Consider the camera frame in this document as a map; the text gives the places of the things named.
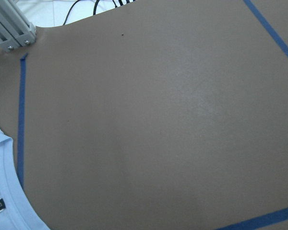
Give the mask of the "light blue t-shirt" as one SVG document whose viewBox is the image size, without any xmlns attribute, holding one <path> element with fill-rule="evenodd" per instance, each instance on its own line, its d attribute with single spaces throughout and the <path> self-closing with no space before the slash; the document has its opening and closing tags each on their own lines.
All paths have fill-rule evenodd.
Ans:
<svg viewBox="0 0 288 230">
<path fill-rule="evenodd" d="M 0 230 L 48 230 L 29 203 L 16 174 L 13 139 L 0 130 Z"/>
</svg>

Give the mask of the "aluminium frame post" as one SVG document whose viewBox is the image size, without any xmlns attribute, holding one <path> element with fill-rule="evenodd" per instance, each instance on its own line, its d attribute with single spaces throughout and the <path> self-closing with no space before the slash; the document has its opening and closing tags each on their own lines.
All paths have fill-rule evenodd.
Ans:
<svg viewBox="0 0 288 230">
<path fill-rule="evenodd" d="M 0 0 L 0 47 L 10 52 L 36 42 L 36 27 L 13 0 Z"/>
</svg>

